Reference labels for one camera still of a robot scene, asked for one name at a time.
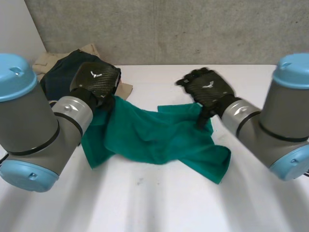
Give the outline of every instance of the folded fabric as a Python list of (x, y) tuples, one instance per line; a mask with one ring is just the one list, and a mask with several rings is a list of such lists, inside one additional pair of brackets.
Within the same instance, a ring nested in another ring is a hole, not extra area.
[(96, 110), (82, 138), (92, 168), (114, 154), (153, 164), (180, 160), (214, 183), (221, 182), (231, 152), (214, 144), (210, 121), (203, 130), (197, 128), (201, 110), (198, 104), (159, 106), (158, 112), (150, 112), (114, 98), (115, 107), (110, 117), (107, 112)]
[[(57, 101), (70, 92), (70, 82), (83, 62), (103, 62), (93, 43), (72, 53), (43, 53), (34, 62), (32, 68), (49, 101)], [(126, 100), (132, 89), (132, 85), (120, 81), (115, 95)]]

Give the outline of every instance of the white table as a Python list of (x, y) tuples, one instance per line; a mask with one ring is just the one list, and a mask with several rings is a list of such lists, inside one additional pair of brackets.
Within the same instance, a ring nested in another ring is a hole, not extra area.
[[(134, 86), (128, 101), (141, 109), (191, 102), (174, 82), (197, 65), (121, 66)], [(209, 65), (241, 96), (263, 106), (269, 65)], [(232, 151), (216, 185), (179, 161), (136, 163), (114, 156), (91, 170), (77, 148), (47, 193), (27, 192), (0, 180), (0, 232), (306, 232), (309, 178), (283, 182), (220, 123), (217, 144)]]

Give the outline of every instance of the green towel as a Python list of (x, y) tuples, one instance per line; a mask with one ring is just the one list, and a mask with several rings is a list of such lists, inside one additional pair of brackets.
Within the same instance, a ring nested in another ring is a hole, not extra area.
[(159, 106), (158, 112), (151, 112), (114, 98), (109, 123), (106, 124), (108, 113), (97, 109), (82, 138), (91, 168), (114, 154), (153, 164), (180, 160), (214, 183), (221, 182), (231, 152), (213, 143), (210, 120), (204, 130), (197, 128), (201, 110), (198, 104)]

